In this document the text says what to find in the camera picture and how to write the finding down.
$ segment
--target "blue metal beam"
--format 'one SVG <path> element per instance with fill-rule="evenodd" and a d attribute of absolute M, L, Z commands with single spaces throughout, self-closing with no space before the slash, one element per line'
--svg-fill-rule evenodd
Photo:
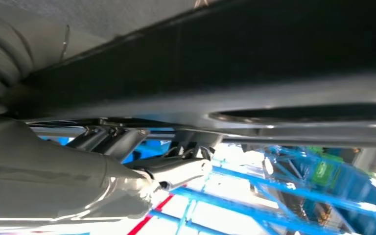
<path fill-rule="evenodd" d="M 172 221 L 174 223 L 179 223 L 179 221 L 181 220 L 178 217 L 174 217 L 172 215 L 165 214 L 165 213 L 162 213 L 162 212 L 159 212 L 159 211 L 151 211 L 150 214 L 152 216 L 157 216 L 159 218 Z M 186 226 L 189 227 L 189 228 L 196 229 L 196 230 L 201 231 L 201 232 L 211 234 L 211 235 L 229 235 L 229 234 L 226 234 L 226 233 L 223 233 L 223 232 L 202 226 L 200 224 L 192 223 L 191 221 L 187 221 Z"/>
<path fill-rule="evenodd" d="M 246 179 L 246 180 L 249 180 L 250 182 L 253 182 L 254 184 L 265 184 L 283 192 L 292 193 L 298 196 L 303 196 L 305 198 L 312 199 L 314 201 L 322 201 L 322 202 L 330 203 L 340 208 L 353 210 L 362 214 L 376 217 L 376 206 L 370 203 L 359 203 L 359 202 L 346 200 L 343 198 L 337 198 L 337 197 L 322 194 L 319 192 L 310 191 L 306 188 L 296 188 L 295 185 L 292 183 L 286 183 L 286 184 L 278 183 L 278 182 L 274 182 L 271 180 L 258 178 L 252 175 L 247 175 L 247 174 L 243 174 L 240 172 L 224 169 L 221 167 L 213 167 L 213 171 L 220 173 L 220 174 L 232 175 L 238 178 Z"/>
<path fill-rule="evenodd" d="M 177 195 L 185 196 L 211 205 L 226 208 L 237 213 L 248 215 L 257 220 L 277 224 L 291 231 L 300 231 L 302 233 L 316 235 L 355 235 L 354 233 L 342 233 L 340 231 L 321 228 L 318 225 L 304 223 L 302 221 L 291 220 L 277 213 L 258 210 L 256 208 L 243 205 L 241 203 L 232 202 L 227 199 L 219 198 L 217 196 L 195 191 L 189 188 L 181 187 L 173 190 L 172 192 Z"/>
<path fill-rule="evenodd" d="M 260 184 L 255 184 L 255 187 L 259 190 L 259 192 L 261 192 L 267 199 L 269 199 L 270 201 L 274 201 L 276 202 L 278 205 L 279 205 L 279 208 L 283 210 L 283 212 L 289 216 L 291 219 L 295 219 L 297 221 L 300 220 L 300 218 L 295 215 L 295 213 L 293 213 L 291 210 L 289 210 L 289 208 L 283 204 L 283 202 L 281 202 L 279 199 L 277 199 L 275 196 L 271 195 L 269 192 L 267 192 Z"/>

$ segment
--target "blue steel structure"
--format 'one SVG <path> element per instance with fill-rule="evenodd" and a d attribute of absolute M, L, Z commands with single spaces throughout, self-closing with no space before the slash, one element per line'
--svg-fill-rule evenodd
<path fill-rule="evenodd" d="M 145 141 L 136 148 L 140 158 L 148 158 L 166 152 L 169 143 L 160 141 Z M 134 159 L 129 155 L 127 162 Z M 178 224 L 176 235 L 183 226 L 212 235 L 225 235 L 215 229 L 187 220 L 188 209 L 193 200 L 205 202 L 218 207 L 226 208 L 252 217 L 270 235 L 278 235 L 273 226 L 280 226 L 288 231 L 299 231 L 307 235 L 376 235 L 376 180 L 354 167 L 331 159 L 322 158 L 305 147 L 285 148 L 270 146 L 265 150 L 265 157 L 276 166 L 282 174 L 273 173 L 272 178 L 260 178 L 254 175 L 232 171 L 220 166 L 214 166 L 213 172 L 246 179 L 258 189 L 267 199 L 278 203 L 284 213 L 265 211 L 233 202 L 203 191 L 190 188 L 177 188 L 172 193 L 188 197 L 189 203 L 182 218 L 177 218 L 161 211 L 151 211 L 150 214 Z M 293 173 L 279 163 L 289 163 Z M 328 180 L 318 182 L 315 175 L 321 173 Z M 317 203 L 322 202 L 331 206 L 346 229 L 324 227 L 316 221 L 303 220 L 292 212 L 282 201 L 272 195 L 267 188 L 294 194 L 308 199 L 305 210 L 313 213 Z"/>

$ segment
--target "red stripe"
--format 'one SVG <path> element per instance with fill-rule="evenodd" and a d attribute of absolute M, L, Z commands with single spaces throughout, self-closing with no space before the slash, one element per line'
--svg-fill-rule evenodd
<path fill-rule="evenodd" d="M 155 210 L 157 211 L 162 211 L 162 207 L 168 203 L 174 195 L 170 194 L 164 201 L 162 201 L 156 208 Z M 136 235 L 146 224 L 149 222 L 149 220 L 152 218 L 151 215 L 145 216 L 145 219 L 143 219 L 139 224 L 137 224 L 127 235 Z"/>

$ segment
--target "blue vehicle lift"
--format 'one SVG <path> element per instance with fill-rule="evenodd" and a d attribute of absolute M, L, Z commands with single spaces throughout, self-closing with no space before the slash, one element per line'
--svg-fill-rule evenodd
<path fill-rule="evenodd" d="M 271 146 L 270 150 L 271 153 L 267 153 L 266 157 L 275 165 L 278 165 L 280 161 L 290 161 L 295 166 L 295 169 L 298 170 L 298 178 L 286 169 L 282 169 L 284 175 L 281 178 L 289 177 L 289 182 L 260 178 L 217 166 L 213 168 L 213 172 L 250 181 L 267 199 L 277 202 L 284 215 L 252 208 L 189 188 L 177 188 L 172 193 L 250 216 L 270 235 L 278 234 L 272 226 L 284 227 L 291 232 L 299 231 L 303 234 L 314 235 L 376 235 L 376 180 L 370 179 L 367 174 L 359 172 L 350 165 L 323 159 L 303 147 L 289 149 Z M 279 153 L 283 153 L 285 157 L 280 157 Z M 327 164 L 334 167 L 333 171 L 328 175 L 328 182 L 323 185 L 311 182 L 311 177 L 317 173 L 315 171 L 319 164 Z M 310 202 L 315 204 L 321 202 L 330 205 L 336 215 L 339 216 L 345 229 L 328 228 L 314 221 L 306 221 L 299 218 L 282 201 L 265 190 L 263 186 L 310 199 Z M 213 235 L 225 234 L 192 223 L 190 220 L 186 221 L 186 213 L 182 218 L 176 218 L 160 211 L 152 211 L 151 214 L 178 223 L 179 227 L 188 226 Z"/>

